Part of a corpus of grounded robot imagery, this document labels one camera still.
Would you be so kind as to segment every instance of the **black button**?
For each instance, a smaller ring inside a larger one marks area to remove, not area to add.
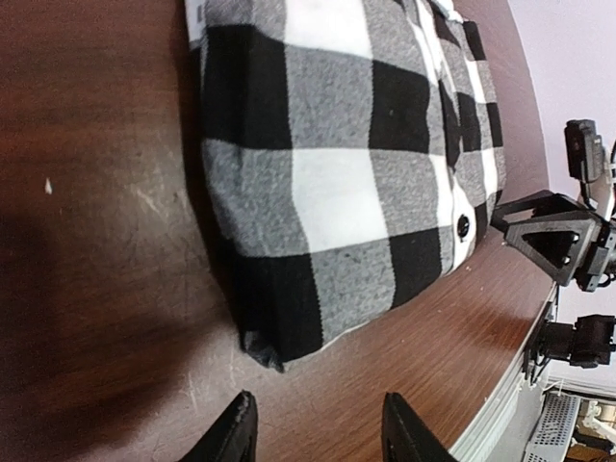
[[[462,239],[466,238],[469,235],[469,230],[471,229],[471,221],[466,215],[463,215],[458,220],[458,236]]]

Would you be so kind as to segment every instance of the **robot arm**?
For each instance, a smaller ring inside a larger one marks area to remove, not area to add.
[[[569,173],[580,183],[579,200],[538,192],[496,207],[492,225],[558,285],[575,279],[581,290],[595,292],[616,280],[616,145],[608,156],[592,120],[569,121],[565,139]],[[520,214],[526,215],[508,220]],[[573,325],[545,321],[526,357],[582,368],[608,365],[616,351],[615,327],[613,316],[579,318]]]

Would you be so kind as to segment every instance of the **flannel shirt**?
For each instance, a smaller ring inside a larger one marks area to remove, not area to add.
[[[496,94],[477,26],[441,6],[197,7],[208,189],[243,345],[266,366],[411,300],[486,233],[505,178]]]

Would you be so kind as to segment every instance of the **wooden table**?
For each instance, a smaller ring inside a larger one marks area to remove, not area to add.
[[[544,145],[507,2],[457,4],[492,63],[504,199],[533,193]],[[262,461],[379,460],[386,391],[450,446],[549,278],[492,231],[407,306],[286,374],[258,366],[220,288],[183,14],[179,0],[0,3],[0,460],[174,460],[242,388]]]

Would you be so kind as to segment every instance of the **shirt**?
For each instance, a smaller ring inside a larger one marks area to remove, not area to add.
[[[449,0],[193,6],[203,162],[249,354],[281,368],[471,256],[505,179],[476,24]]]

